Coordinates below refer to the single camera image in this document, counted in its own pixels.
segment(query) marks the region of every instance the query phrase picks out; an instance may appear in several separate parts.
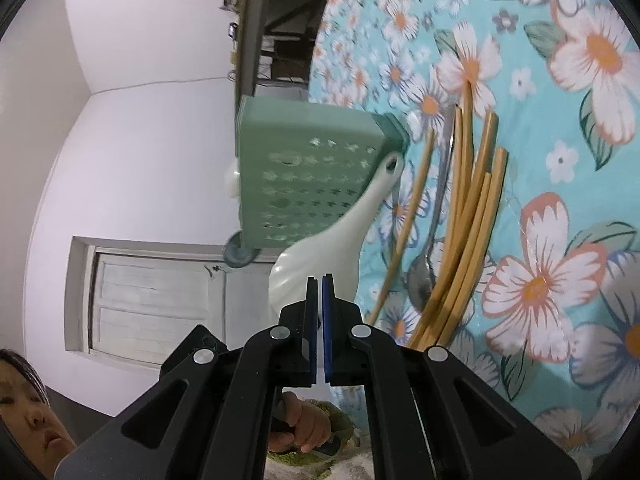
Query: metal rivet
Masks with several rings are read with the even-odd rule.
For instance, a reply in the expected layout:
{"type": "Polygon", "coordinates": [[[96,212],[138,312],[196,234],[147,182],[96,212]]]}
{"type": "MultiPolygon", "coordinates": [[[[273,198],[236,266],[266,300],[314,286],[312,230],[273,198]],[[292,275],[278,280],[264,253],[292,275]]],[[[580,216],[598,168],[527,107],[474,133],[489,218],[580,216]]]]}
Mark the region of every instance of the metal rivet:
{"type": "Polygon", "coordinates": [[[432,361],[441,363],[447,360],[447,357],[449,357],[449,352],[447,352],[447,349],[443,348],[442,346],[433,346],[427,351],[427,356],[432,361]]]}
{"type": "Polygon", "coordinates": [[[193,360],[199,365],[205,365],[213,361],[216,355],[208,348],[201,348],[193,355],[193,360]]]}
{"type": "Polygon", "coordinates": [[[354,337],[365,338],[371,335],[371,327],[368,325],[356,325],[351,329],[354,337]]]}
{"type": "Polygon", "coordinates": [[[286,339],[291,335],[291,330],[289,330],[286,326],[274,326],[269,332],[273,339],[286,339]]]}

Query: white wall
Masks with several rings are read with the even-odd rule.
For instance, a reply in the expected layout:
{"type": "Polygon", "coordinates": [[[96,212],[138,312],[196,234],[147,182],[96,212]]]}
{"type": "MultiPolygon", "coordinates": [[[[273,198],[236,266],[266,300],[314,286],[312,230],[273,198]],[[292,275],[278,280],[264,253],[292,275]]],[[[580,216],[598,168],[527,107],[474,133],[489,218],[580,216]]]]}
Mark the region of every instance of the white wall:
{"type": "Polygon", "coordinates": [[[27,0],[0,41],[0,348],[22,352],[31,226],[57,152],[90,92],[64,0],[27,0]]]}
{"type": "Polygon", "coordinates": [[[65,352],[63,301],[73,236],[224,244],[239,228],[223,174],[234,156],[233,86],[173,83],[92,96],[43,196],[27,263],[26,355],[44,382],[115,415],[158,378],[65,352]]]}
{"type": "Polygon", "coordinates": [[[92,92],[156,81],[225,77],[233,15],[222,0],[66,0],[92,92]]]}

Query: dark hair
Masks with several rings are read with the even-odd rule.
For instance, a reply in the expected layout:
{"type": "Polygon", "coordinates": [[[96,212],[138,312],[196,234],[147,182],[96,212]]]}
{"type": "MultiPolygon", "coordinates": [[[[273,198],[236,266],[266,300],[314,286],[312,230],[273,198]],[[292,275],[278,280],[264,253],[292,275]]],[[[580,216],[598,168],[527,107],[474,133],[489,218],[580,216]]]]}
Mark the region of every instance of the dark hair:
{"type": "Polygon", "coordinates": [[[45,404],[49,404],[49,397],[47,396],[47,390],[42,383],[42,380],[38,376],[36,370],[33,369],[33,366],[29,364],[27,359],[22,357],[17,352],[13,350],[9,350],[7,348],[0,348],[0,361],[4,361],[5,363],[10,364],[18,373],[27,379],[28,383],[34,387],[36,393],[40,397],[40,400],[45,404]]]}

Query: floral tablecloth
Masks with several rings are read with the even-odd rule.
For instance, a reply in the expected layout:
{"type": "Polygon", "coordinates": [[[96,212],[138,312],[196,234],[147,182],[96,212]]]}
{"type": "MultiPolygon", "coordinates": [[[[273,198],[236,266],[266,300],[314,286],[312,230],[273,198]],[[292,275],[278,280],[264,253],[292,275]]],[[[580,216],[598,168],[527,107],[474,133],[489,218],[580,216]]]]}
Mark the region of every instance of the floral tablecloth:
{"type": "MultiPolygon", "coordinates": [[[[362,248],[363,314],[404,223],[424,131],[442,136],[465,81],[476,147],[494,108],[510,162],[484,273],[450,348],[588,476],[640,401],[640,53],[607,0],[329,0],[310,100],[391,111],[412,136],[362,248]]],[[[402,272],[424,244],[438,158],[402,272]]],[[[379,326],[404,344],[418,312],[400,283],[379,326]]],[[[364,423],[361,390],[336,396],[364,423]]]]}

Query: green utensil holder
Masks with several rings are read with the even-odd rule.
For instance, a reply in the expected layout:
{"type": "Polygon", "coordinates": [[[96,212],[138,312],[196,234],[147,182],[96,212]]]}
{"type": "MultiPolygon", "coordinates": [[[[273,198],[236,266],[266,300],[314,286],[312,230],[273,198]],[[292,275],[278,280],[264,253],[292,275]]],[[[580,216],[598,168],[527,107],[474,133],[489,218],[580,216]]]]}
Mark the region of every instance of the green utensil holder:
{"type": "Polygon", "coordinates": [[[254,248],[323,231],[409,145],[392,114],[270,97],[244,96],[236,124],[242,244],[254,248]]]}

